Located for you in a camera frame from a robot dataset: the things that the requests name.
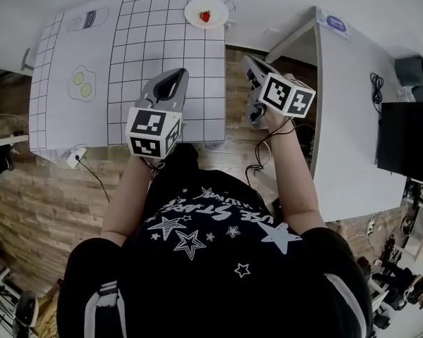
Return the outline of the white desk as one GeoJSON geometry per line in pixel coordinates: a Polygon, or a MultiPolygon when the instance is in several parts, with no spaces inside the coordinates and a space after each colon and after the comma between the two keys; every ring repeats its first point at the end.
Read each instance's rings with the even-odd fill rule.
{"type": "Polygon", "coordinates": [[[400,206],[402,175],[379,169],[376,149],[379,113],[372,103],[371,73],[384,79],[384,101],[398,102],[400,83],[394,59],[352,28],[346,39],[313,15],[266,56],[272,63],[313,32],[317,54],[317,122],[311,173],[326,222],[387,211],[400,206]]]}

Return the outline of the white checked tablecloth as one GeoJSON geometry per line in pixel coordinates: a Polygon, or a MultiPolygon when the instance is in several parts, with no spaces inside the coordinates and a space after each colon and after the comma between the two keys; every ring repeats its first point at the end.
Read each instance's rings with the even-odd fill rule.
{"type": "MultiPolygon", "coordinates": [[[[33,64],[32,153],[125,143],[128,111],[147,82],[174,68],[189,72],[183,142],[226,138],[226,25],[199,28],[192,0],[97,0],[45,22],[33,64]]],[[[221,1],[230,16],[232,0],[221,1]]]]}

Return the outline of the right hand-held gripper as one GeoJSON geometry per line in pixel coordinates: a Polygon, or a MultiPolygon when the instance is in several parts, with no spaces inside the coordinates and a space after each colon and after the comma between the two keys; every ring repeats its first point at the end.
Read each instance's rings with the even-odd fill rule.
{"type": "Polygon", "coordinates": [[[304,118],[316,92],[291,74],[281,76],[277,69],[255,56],[244,55],[240,65],[253,89],[248,94],[246,117],[255,130],[267,129],[264,115],[268,108],[288,117],[304,118]]]}

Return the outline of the white round plate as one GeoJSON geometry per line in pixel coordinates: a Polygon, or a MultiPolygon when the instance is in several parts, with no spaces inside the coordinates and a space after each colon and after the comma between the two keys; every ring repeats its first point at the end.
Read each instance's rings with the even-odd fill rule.
{"type": "Polygon", "coordinates": [[[184,9],[185,19],[193,26],[203,30],[216,29],[228,20],[228,8],[222,0],[192,0],[184,9]],[[200,20],[202,11],[211,11],[211,19],[208,23],[200,20]]]}

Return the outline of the white metal rack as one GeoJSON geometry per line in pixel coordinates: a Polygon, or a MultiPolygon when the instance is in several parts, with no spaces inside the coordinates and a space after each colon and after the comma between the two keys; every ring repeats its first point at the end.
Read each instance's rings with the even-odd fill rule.
{"type": "Polygon", "coordinates": [[[5,282],[9,273],[8,267],[0,272],[0,338],[13,338],[14,310],[20,297],[5,282]]]}

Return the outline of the blue round label sheet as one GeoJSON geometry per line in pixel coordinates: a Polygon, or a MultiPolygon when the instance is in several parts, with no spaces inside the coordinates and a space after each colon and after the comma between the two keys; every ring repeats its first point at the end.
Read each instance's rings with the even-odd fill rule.
{"type": "Polygon", "coordinates": [[[349,24],[337,15],[318,8],[316,10],[316,19],[320,25],[335,32],[346,40],[352,39],[352,33],[349,24]]]}

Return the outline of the person's right hand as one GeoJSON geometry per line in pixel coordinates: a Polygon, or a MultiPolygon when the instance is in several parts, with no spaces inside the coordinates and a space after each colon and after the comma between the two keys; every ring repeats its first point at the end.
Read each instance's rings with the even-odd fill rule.
{"type": "Polygon", "coordinates": [[[287,135],[295,131],[295,123],[280,113],[268,108],[265,112],[265,121],[268,127],[268,136],[287,135]]]}

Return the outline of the person's right forearm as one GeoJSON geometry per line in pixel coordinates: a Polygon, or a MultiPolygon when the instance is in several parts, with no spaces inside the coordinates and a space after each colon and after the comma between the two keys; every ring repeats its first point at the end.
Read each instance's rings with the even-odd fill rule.
{"type": "Polygon", "coordinates": [[[312,176],[292,123],[270,137],[283,220],[298,234],[325,227],[312,176]]]}

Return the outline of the person's left forearm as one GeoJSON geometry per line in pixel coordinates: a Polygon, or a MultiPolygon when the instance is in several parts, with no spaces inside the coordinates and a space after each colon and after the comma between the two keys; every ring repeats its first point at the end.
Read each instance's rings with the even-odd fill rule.
{"type": "Polygon", "coordinates": [[[100,237],[118,246],[137,231],[145,207],[152,170],[140,157],[131,156],[110,200],[100,237]]]}

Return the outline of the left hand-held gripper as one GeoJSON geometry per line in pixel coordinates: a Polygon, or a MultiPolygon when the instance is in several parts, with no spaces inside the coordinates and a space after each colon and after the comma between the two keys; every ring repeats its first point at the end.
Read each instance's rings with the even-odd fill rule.
{"type": "Polygon", "coordinates": [[[143,99],[130,103],[125,138],[131,154],[166,158],[180,137],[188,79],[184,68],[167,70],[146,83],[143,99]]]}

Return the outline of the dark grey bag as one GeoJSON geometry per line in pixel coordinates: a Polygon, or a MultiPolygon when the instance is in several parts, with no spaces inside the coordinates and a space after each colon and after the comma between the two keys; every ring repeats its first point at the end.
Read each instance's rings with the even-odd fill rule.
{"type": "Polygon", "coordinates": [[[414,55],[395,60],[395,72],[400,84],[416,102],[423,102],[423,56],[414,55]]]}

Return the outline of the black monitor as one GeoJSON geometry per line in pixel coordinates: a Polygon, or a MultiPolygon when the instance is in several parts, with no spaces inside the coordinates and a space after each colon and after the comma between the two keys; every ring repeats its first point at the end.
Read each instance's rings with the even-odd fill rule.
{"type": "Polygon", "coordinates": [[[423,102],[381,105],[377,167],[423,182],[423,102]]]}

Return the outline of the person's black trouser leg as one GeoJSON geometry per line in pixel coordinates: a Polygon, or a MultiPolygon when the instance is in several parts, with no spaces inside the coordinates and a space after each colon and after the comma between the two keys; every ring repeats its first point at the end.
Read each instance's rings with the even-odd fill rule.
{"type": "Polygon", "coordinates": [[[196,170],[198,165],[198,152],[191,143],[181,143],[176,145],[174,151],[177,164],[182,169],[196,170]]]}

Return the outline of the white power strip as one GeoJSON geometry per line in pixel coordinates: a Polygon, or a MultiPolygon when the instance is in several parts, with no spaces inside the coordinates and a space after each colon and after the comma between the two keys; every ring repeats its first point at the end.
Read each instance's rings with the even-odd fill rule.
{"type": "Polygon", "coordinates": [[[72,148],[69,151],[68,157],[66,159],[66,163],[67,165],[71,168],[71,169],[75,169],[79,163],[81,162],[83,156],[85,155],[85,153],[87,152],[87,148],[85,147],[77,147],[77,148],[72,148]]]}

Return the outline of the person's black star shirt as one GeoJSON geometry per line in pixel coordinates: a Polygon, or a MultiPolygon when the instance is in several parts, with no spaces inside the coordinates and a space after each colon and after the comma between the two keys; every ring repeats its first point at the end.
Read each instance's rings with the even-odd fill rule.
{"type": "Polygon", "coordinates": [[[164,168],[122,246],[93,238],[72,251],[60,338],[84,338],[87,309],[107,283],[124,310],[97,307],[101,338],[366,338],[372,329],[367,281],[347,242],[325,227],[297,233],[218,170],[164,168]]]}

